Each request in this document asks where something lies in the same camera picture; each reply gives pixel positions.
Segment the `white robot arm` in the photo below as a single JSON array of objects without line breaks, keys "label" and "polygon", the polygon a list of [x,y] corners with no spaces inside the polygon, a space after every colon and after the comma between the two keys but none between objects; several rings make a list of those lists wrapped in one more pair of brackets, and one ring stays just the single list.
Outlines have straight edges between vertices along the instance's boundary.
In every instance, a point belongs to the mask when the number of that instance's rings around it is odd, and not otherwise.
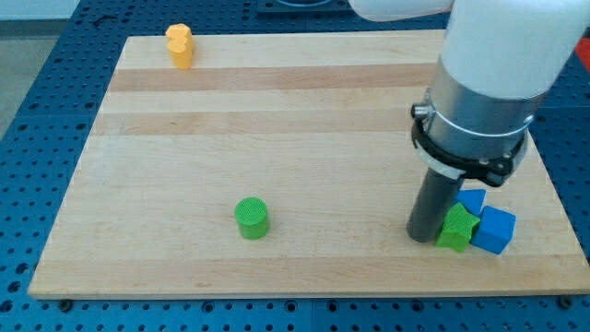
[{"label": "white robot arm", "polygon": [[411,107],[427,184],[502,185],[534,115],[589,25],[587,0],[352,1],[361,18],[450,17],[435,74]]}]

